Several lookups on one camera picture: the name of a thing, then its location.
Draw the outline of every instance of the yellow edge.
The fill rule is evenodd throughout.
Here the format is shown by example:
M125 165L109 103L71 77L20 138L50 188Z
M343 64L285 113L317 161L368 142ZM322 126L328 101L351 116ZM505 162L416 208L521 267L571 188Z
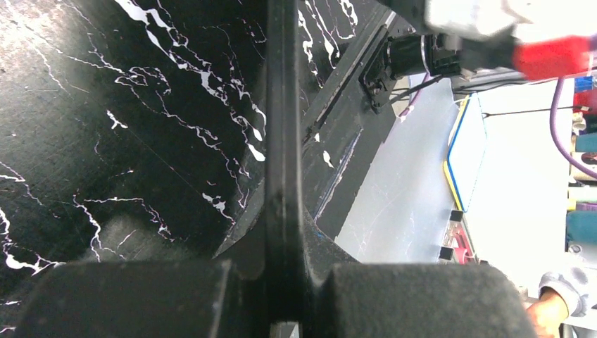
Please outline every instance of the yellow edge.
M465 97L465 99L462 102L460 102L460 111L458 112L458 117L456 118L454 127L452 128L452 131L450 132L450 138L448 139L448 145L452 143L452 139L454 138L454 134L456 133L456 130L458 129L460 120L462 120L462 118L463 118L463 115L465 113L465 109L467 106L467 102L469 99L470 99L470 96L467 96L467 97ZM456 208L459 211L463 211L464 208L460 204L460 199L458 198L458 193L456 192L456 185L454 183L454 180L452 180L452 175L450 175L450 168L448 166L447 159L444 161L444 174L446 175L446 179L448 180L448 186L450 186L450 190L452 191L452 196L454 197L454 201L456 202Z

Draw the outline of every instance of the person's arm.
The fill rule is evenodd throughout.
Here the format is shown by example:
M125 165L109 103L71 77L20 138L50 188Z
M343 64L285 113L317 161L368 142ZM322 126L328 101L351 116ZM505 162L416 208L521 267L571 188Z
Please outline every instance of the person's arm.
M563 300L568 314L565 318L582 317L597 305L597 273L593 270L573 267L546 273L539 288L542 301L554 296Z

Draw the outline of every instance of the red connector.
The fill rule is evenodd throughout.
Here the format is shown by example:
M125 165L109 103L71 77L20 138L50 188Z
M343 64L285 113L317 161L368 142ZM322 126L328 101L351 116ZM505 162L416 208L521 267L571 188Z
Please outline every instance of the red connector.
M564 37L517 46L513 63L528 80L546 80L587 72L590 53L590 38Z

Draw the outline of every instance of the gray floor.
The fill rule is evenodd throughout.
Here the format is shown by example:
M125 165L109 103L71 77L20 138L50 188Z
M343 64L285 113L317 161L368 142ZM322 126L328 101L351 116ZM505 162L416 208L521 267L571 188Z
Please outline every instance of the gray floor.
M396 121L335 239L340 247L364 263L437 261L454 203L443 163L457 114L450 80L442 80Z

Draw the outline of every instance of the person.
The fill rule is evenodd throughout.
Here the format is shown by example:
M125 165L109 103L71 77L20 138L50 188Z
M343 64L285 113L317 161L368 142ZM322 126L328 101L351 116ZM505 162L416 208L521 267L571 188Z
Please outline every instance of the person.
M597 270L571 267L543 275L540 299L527 313L540 338L560 336L559 327L568 318L582 317L597 306ZM597 338L597 332L574 328L578 338Z

